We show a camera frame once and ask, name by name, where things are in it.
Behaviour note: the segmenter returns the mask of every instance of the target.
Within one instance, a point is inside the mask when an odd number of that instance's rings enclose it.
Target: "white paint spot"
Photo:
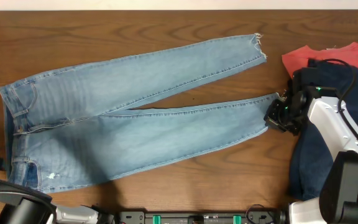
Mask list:
[[[49,176],[47,176],[49,179],[53,179],[53,178],[55,178],[55,173],[51,173],[51,174],[49,174]]]

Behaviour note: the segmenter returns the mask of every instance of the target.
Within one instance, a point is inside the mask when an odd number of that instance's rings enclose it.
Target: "wood grain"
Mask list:
[[[261,33],[267,63],[144,108],[173,108],[282,92],[281,55],[358,42],[358,11],[0,12],[0,86],[86,62],[169,49],[230,35]],[[52,194],[61,205],[106,210],[245,210],[279,206],[296,138],[267,131],[228,149],[114,182]],[[0,97],[0,157],[4,156]]]

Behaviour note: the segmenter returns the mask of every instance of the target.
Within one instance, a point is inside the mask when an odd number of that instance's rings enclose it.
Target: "cable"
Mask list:
[[[50,213],[53,215],[52,223],[56,223],[57,221],[57,214],[56,214],[56,208],[53,208],[52,205],[49,202],[46,202],[38,197],[35,197],[30,194],[22,193],[22,192],[15,192],[15,191],[0,191],[0,194],[11,194],[11,195],[21,195],[25,196],[26,198],[29,198],[31,200],[34,200],[36,202],[40,202],[41,204],[45,205],[49,210]]]
[[[250,222],[251,224],[256,224],[256,223],[254,223],[254,222],[248,217],[248,211],[249,211],[252,207],[254,207],[254,206],[260,206],[260,207],[264,208],[264,206],[261,205],[261,204],[253,204],[253,205],[251,205],[251,207],[249,207],[249,208],[247,209],[247,211],[246,211],[246,218],[248,219],[248,222]],[[271,221],[270,223],[266,223],[266,224],[272,224],[272,223],[274,223],[274,217],[273,217],[273,215],[270,214],[269,211],[268,211],[267,213],[268,213],[268,215],[272,218],[273,221]]]
[[[335,59],[335,58],[324,59],[324,60],[319,61],[318,63],[321,63],[321,62],[339,62],[339,63],[342,63],[343,65],[348,67],[351,70],[352,74],[353,74],[353,80],[352,80],[351,84],[347,87],[347,89],[345,90],[343,95],[340,97],[340,99],[338,101],[338,104],[337,104],[337,107],[338,107],[338,112],[341,115],[341,117],[342,117],[343,121],[345,122],[346,126],[351,130],[353,135],[358,140],[358,133],[355,131],[355,129],[352,127],[352,125],[349,123],[349,121],[345,117],[345,114],[343,113],[344,110],[342,109],[342,106],[341,106],[341,103],[342,103],[343,99],[349,94],[349,92],[353,89],[354,85],[356,84],[356,72],[354,71],[354,69],[352,69],[352,67],[348,63],[346,63],[346,62],[344,62],[342,60],[339,60],[339,59]]]

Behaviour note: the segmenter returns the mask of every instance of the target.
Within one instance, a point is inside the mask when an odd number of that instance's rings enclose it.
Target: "light blue jeans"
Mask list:
[[[265,62],[259,34],[43,72],[0,87],[9,181],[78,189],[217,151],[266,131],[277,94],[130,110]]]

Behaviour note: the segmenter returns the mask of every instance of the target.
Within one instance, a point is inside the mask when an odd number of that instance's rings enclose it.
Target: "red cloth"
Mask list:
[[[284,66],[289,72],[291,78],[294,71],[308,66],[309,58],[317,60],[336,58],[358,68],[358,43],[353,42],[340,49],[327,50],[313,50],[306,45],[290,53],[282,55]]]

